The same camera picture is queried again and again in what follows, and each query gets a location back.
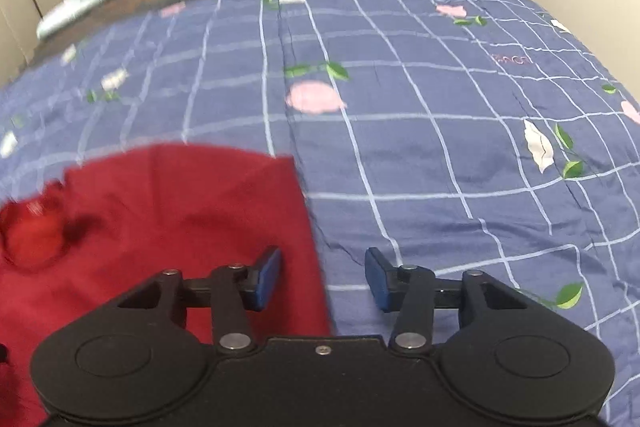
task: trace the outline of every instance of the blue bedsheet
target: blue bedsheet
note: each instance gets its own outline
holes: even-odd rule
[[[617,369],[603,417],[640,425],[628,92],[530,0],[286,1],[151,12],[23,74],[0,92],[17,137],[2,195],[157,140],[292,154],[337,333],[394,320],[367,290],[368,247],[452,279],[480,268],[603,340]],[[119,100],[101,100],[120,68]],[[438,313],[436,341],[456,320]]]

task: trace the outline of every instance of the red cloth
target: red cloth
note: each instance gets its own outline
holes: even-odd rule
[[[52,190],[47,187],[43,198]],[[0,342],[10,350],[10,365],[0,365],[1,427],[31,427],[44,418],[28,372],[40,341],[163,269],[206,277],[216,266],[251,264],[265,247],[278,245],[280,281],[267,309],[251,314],[255,331],[329,334],[291,158],[164,144],[70,169],[58,195],[65,255],[36,273],[17,270],[18,263],[0,268]],[[43,236],[53,245],[50,229]],[[16,252],[6,255],[27,266],[46,261],[29,259],[28,248]],[[210,342],[209,310],[190,310],[188,329]]]

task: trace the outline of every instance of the circular cover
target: circular cover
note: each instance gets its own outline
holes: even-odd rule
[[[444,377],[469,402],[508,419],[540,422],[593,412],[614,362],[593,335],[550,312],[491,312],[442,346]]]
[[[36,349],[31,378],[46,407],[88,423],[132,421],[187,394],[204,350],[168,321],[114,309],[57,331]]]

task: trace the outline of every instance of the bed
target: bed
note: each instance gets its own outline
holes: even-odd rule
[[[600,338],[616,359],[602,417],[639,424],[638,104],[551,14],[530,0],[151,2],[60,33],[0,91],[17,138],[3,198],[158,141],[293,155],[336,334],[390,332],[369,247],[439,277],[482,269]],[[121,69],[118,100],[88,100]],[[456,329],[439,312],[434,341]]]

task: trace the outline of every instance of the screw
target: screw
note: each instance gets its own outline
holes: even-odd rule
[[[220,339],[220,346],[236,351],[251,345],[251,338],[244,333],[227,333]]]
[[[396,344],[404,349],[418,349],[427,343],[427,339],[420,333],[414,333],[413,331],[407,331],[406,333],[400,333],[396,337]]]
[[[316,353],[318,355],[328,355],[331,353],[331,347],[329,346],[318,346],[316,347]]]

